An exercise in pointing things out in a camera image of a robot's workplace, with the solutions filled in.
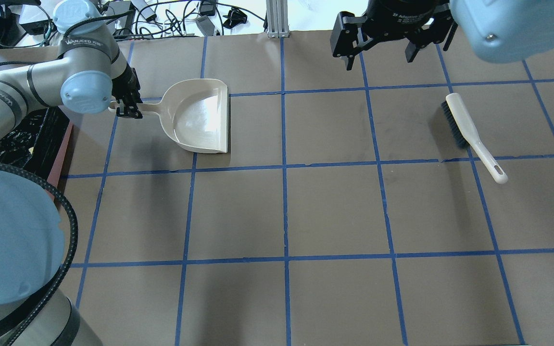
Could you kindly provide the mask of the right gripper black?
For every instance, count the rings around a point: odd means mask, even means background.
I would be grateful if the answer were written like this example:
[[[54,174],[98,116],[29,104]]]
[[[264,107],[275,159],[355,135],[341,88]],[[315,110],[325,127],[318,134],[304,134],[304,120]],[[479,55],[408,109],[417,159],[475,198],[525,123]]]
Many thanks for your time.
[[[431,44],[448,50],[458,28],[448,0],[370,0],[361,16],[341,11],[330,34],[332,57],[349,72],[356,56],[381,42],[409,42],[404,55],[412,63]]]

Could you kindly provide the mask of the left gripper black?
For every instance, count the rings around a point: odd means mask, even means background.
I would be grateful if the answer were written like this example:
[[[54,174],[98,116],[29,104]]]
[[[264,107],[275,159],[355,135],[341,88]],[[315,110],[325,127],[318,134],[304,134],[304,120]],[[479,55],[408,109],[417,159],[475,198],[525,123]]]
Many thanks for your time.
[[[143,118],[138,108],[138,104],[143,103],[140,97],[140,83],[136,70],[130,65],[126,65],[125,70],[113,80],[113,96],[117,103],[117,117],[134,120]]]

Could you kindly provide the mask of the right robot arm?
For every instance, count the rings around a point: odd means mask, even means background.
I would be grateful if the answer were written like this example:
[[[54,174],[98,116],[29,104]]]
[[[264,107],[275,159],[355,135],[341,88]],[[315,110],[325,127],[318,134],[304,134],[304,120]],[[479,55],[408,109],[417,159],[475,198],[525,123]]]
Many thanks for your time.
[[[410,63],[431,44],[448,50],[457,29],[482,61],[523,61],[554,48],[554,0],[370,0],[360,17],[337,15],[330,49],[351,70],[361,52],[407,39]]]

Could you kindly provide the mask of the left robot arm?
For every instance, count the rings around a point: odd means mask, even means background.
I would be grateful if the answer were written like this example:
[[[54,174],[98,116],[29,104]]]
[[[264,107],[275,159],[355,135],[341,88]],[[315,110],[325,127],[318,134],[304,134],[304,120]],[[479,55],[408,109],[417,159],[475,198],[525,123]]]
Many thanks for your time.
[[[19,125],[31,112],[71,106],[64,96],[71,91],[78,96],[77,112],[101,112],[110,97],[128,107],[129,116],[139,116],[141,109],[160,105],[143,104],[138,95],[139,84],[135,70],[127,63],[122,51],[106,31],[97,10],[87,0],[71,0],[64,5],[76,16],[71,23],[61,25],[60,31],[74,29],[62,41],[60,58],[50,62],[29,62],[25,67],[0,71],[0,136]],[[139,177],[174,179],[189,176],[185,221],[183,225],[182,257],[160,260],[163,267],[180,267],[178,302],[176,303],[175,340],[182,344],[185,299],[190,296],[188,271],[196,266],[239,265],[247,263],[252,269],[261,263],[283,267],[283,309],[273,324],[261,329],[258,323],[235,321],[243,316],[243,304],[231,302],[232,311],[221,317],[222,326],[213,325],[199,335],[204,345],[213,337],[214,346],[291,346],[291,282],[290,226],[288,221],[290,169],[303,164],[287,163],[288,96],[327,96],[337,88],[286,88],[286,47],[299,44],[295,53],[321,38],[335,40],[327,31],[302,31],[282,37],[275,45],[274,57],[279,59],[281,87],[273,92],[280,101],[281,139],[280,164],[263,166],[200,167],[195,154],[190,167],[180,171],[138,172]],[[219,191],[230,198],[238,192],[250,198],[260,187],[273,187],[280,192],[279,205],[283,220],[281,256],[246,256],[242,258],[191,259],[189,244],[194,215],[200,214],[198,201],[202,196],[217,198]],[[60,291],[77,248],[79,227],[75,211],[68,199],[45,179],[18,167],[0,163],[0,346],[101,346],[102,341],[86,323],[75,305]]]

